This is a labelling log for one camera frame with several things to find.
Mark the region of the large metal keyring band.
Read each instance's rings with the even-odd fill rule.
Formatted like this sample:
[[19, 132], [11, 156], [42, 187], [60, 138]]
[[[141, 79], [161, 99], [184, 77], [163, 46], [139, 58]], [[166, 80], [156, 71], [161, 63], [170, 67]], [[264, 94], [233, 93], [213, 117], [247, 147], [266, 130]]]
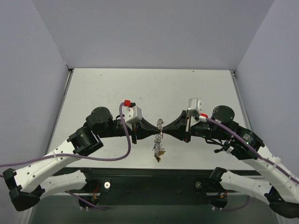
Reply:
[[[165, 122], [162, 119], [158, 119], [158, 121], [157, 121], [157, 127], [160, 129], [160, 131], [163, 130], [163, 124], [164, 123]], [[162, 145], [162, 139], [163, 139], [163, 135], [161, 135], [161, 134], [156, 134], [155, 135], [154, 147], [153, 147], [154, 153], [156, 151], [165, 150], [163, 148], [163, 145]]]

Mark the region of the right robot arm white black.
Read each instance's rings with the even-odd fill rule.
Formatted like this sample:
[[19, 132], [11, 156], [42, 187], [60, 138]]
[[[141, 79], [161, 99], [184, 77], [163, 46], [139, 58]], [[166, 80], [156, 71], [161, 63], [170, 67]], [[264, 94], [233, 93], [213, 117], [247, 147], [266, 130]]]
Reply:
[[206, 143], [219, 145], [215, 153], [226, 152], [251, 166], [263, 178], [253, 180], [224, 168], [215, 168], [210, 176], [223, 189], [237, 191], [265, 202], [275, 213], [285, 218], [299, 217], [299, 179], [275, 157], [253, 131], [234, 121], [235, 113], [228, 106], [214, 108], [208, 117], [188, 109], [162, 132], [184, 142], [201, 137]]

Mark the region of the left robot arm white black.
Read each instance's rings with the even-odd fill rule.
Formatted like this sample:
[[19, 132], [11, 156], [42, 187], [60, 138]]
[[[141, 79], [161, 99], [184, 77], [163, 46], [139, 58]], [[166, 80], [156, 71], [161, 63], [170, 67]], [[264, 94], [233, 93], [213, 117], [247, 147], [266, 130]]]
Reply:
[[104, 146], [102, 138], [127, 138], [129, 149], [123, 156], [102, 159], [119, 161], [129, 155], [132, 144], [159, 133], [160, 129], [147, 122], [142, 117], [141, 109], [135, 105], [121, 103], [118, 119], [113, 119], [106, 107], [97, 107], [86, 117], [83, 126], [53, 151], [26, 162], [23, 168], [9, 168], [3, 172], [11, 202], [17, 211], [24, 211], [56, 193], [83, 190], [97, 194], [102, 184], [91, 170], [83, 168], [66, 175], [55, 173], [80, 159], [88, 159]]

